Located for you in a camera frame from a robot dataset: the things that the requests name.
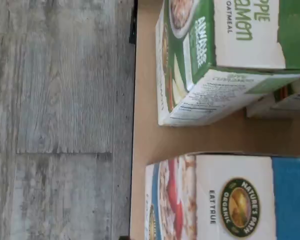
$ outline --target oatmeal bowl image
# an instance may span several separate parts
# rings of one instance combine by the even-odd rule
[[[158,214],[163,240],[197,239],[196,157],[160,163]]]
[[[169,0],[169,19],[172,32],[178,39],[188,32],[200,0]]]

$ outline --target green cereal box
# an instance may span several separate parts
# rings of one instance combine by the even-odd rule
[[[158,123],[213,123],[300,78],[300,0],[164,0]]]
[[[249,118],[300,117],[300,79],[250,104],[246,114]]]

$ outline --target apple cinnamon oatmeal box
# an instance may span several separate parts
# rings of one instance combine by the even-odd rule
[[[300,158],[186,154],[148,165],[146,240],[300,240]]]
[[[164,0],[158,123],[206,125],[300,78],[300,0]]]

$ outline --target floorboard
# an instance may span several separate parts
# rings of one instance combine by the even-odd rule
[[[102,6],[30,11],[18,152],[112,152],[115,5]]]
[[[0,35],[0,240],[9,239],[25,36]]]
[[[135,46],[129,44],[133,0],[115,6],[117,56],[114,78],[112,239],[130,230]]]
[[[21,154],[10,240],[109,240],[112,155]]]

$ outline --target oatmeal box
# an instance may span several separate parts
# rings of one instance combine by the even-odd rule
[[[145,177],[145,240],[300,240],[298,157],[193,153]]]
[[[206,125],[300,78],[300,0],[164,0],[158,123]]]
[[[300,116],[300,79],[246,107],[248,118],[288,119]]]

